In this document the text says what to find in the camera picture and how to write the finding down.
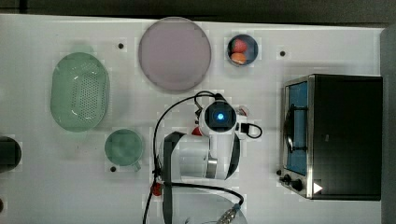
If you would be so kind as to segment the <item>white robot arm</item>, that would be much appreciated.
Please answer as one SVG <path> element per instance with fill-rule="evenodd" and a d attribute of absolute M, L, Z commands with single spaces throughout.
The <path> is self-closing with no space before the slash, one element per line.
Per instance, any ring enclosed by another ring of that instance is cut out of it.
<path fill-rule="evenodd" d="M 197 180 L 226 180 L 237 170 L 241 141 L 247 132 L 247 114 L 238 113 L 219 93 L 201 91 L 199 97 L 213 100 L 196 111 L 197 134 L 172 132 L 154 148 L 155 169 L 161 181 L 164 224 L 247 224 L 240 207 L 219 195 L 221 191 L 238 196 L 233 190 L 200 183 Z"/>

